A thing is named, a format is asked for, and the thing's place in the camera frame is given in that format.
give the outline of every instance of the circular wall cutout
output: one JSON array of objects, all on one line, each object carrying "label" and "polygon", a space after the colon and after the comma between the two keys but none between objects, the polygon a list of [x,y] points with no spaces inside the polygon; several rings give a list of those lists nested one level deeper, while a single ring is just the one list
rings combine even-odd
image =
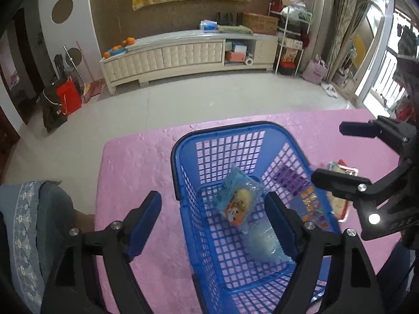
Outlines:
[{"label": "circular wall cutout", "polygon": [[[70,48],[68,50],[68,54],[70,54],[70,56],[73,59],[73,62],[76,66],[80,65],[81,63],[81,52],[78,48]],[[68,54],[65,54],[65,62],[68,66],[70,66],[71,68],[73,68],[73,64],[70,61],[70,58],[68,57]]]},{"label": "circular wall cutout", "polygon": [[54,23],[63,23],[73,10],[73,0],[58,0],[52,8],[51,18]]}]

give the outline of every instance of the red bag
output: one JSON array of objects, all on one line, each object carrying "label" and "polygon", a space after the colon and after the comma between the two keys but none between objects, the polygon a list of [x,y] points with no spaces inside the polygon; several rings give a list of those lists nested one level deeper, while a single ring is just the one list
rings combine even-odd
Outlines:
[{"label": "red bag", "polygon": [[61,100],[61,112],[70,115],[81,108],[81,98],[71,78],[57,88],[57,95]]}]

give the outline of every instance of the cabinet door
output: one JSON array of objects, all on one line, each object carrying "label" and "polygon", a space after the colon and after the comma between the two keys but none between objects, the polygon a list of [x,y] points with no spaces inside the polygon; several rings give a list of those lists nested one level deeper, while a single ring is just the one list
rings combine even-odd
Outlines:
[{"label": "cabinet door", "polygon": [[164,68],[161,48],[125,55],[105,63],[110,81]]},{"label": "cabinet door", "polygon": [[277,47],[277,41],[257,40],[253,62],[255,64],[273,64]]},{"label": "cabinet door", "polygon": [[162,48],[164,68],[221,62],[223,43],[194,43]]}]

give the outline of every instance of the shopping basket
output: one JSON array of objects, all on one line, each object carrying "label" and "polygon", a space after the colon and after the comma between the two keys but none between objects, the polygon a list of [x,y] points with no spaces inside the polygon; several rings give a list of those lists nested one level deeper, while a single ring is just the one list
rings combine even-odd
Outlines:
[{"label": "shopping basket", "polygon": [[[324,230],[339,232],[324,191],[310,182],[309,162],[294,138],[271,122],[250,122],[191,132],[171,154],[176,198],[194,270],[194,284],[204,313],[272,313],[294,270],[294,263],[256,263],[248,257],[240,233],[214,206],[217,191],[235,164],[251,178],[275,191],[284,204]],[[282,177],[292,171],[298,178]],[[317,196],[308,209],[293,180],[304,179]],[[263,199],[251,220],[266,216]],[[322,266],[313,300],[324,293],[328,274]]]}]

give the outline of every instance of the white light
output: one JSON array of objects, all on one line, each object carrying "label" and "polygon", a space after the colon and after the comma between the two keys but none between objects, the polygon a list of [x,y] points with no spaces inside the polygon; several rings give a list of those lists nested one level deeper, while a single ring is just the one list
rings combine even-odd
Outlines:
[{"label": "white light", "polygon": [[380,222],[380,215],[379,214],[371,214],[368,217],[368,220],[371,224],[378,224],[378,222]]}]

